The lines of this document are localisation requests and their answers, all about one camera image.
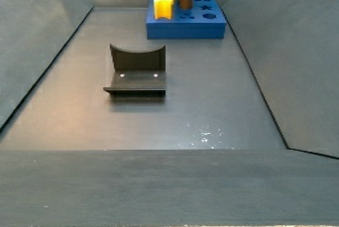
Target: blue block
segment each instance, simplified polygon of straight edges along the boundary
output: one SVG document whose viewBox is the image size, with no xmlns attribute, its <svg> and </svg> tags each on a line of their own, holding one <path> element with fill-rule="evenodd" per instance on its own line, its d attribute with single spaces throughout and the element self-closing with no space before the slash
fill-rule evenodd
<svg viewBox="0 0 339 227">
<path fill-rule="evenodd" d="M 223 39 L 227 19 L 215 0 L 193 0 L 193 8 L 181 10 L 173 5 L 173 18 L 153 18 L 149 0 L 145 18 L 147 39 Z"/>
</svg>

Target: gray floor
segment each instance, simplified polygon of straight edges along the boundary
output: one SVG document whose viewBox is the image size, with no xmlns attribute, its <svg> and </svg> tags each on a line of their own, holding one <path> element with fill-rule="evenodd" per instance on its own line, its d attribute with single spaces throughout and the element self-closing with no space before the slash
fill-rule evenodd
<svg viewBox="0 0 339 227">
<path fill-rule="evenodd" d="M 337 170 L 292 151 L 2 151 L 1 226 L 337 225 Z"/>
<path fill-rule="evenodd" d="M 144 9 L 96 9 L 2 134 L 0 150 L 284 150 L 235 37 L 145 39 Z M 111 99 L 108 45 L 167 45 L 167 96 Z"/>
</svg>

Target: curved holder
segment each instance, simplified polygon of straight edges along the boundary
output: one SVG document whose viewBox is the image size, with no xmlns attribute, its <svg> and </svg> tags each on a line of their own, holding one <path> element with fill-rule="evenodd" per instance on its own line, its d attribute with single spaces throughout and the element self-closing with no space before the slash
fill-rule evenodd
<svg viewBox="0 0 339 227">
<path fill-rule="evenodd" d="M 165 46 L 147 52 L 131 52 L 109 45 L 113 76 L 111 87 L 103 90 L 116 93 L 165 94 Z"/>
</svg>

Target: blue peg board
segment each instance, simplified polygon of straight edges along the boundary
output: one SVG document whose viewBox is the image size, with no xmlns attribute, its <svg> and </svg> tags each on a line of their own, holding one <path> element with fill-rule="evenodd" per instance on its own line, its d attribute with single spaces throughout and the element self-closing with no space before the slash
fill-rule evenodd
<svg viewBox="0 0 339 227">
<path fill-rule="evenodd" d="M 193 0 L 193 8 L 181 10 L 173 5 L 173 18 L 153 18 L 149 0 L 145 18 L 147 39 L 223 39 L 227 19 L 215 0 Z"/>
</svg>

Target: hole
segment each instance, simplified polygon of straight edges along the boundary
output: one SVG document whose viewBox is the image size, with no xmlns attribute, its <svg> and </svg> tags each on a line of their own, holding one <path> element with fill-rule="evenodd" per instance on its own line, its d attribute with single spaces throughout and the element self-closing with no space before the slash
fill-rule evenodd
<svg viewBox="0 0 339 227">
<path fill-rule="evenodd" d="M 207 19 L 215 19 L 217 16 L 215 14 L 204 14 L 203 17 Z"/>
</svg>

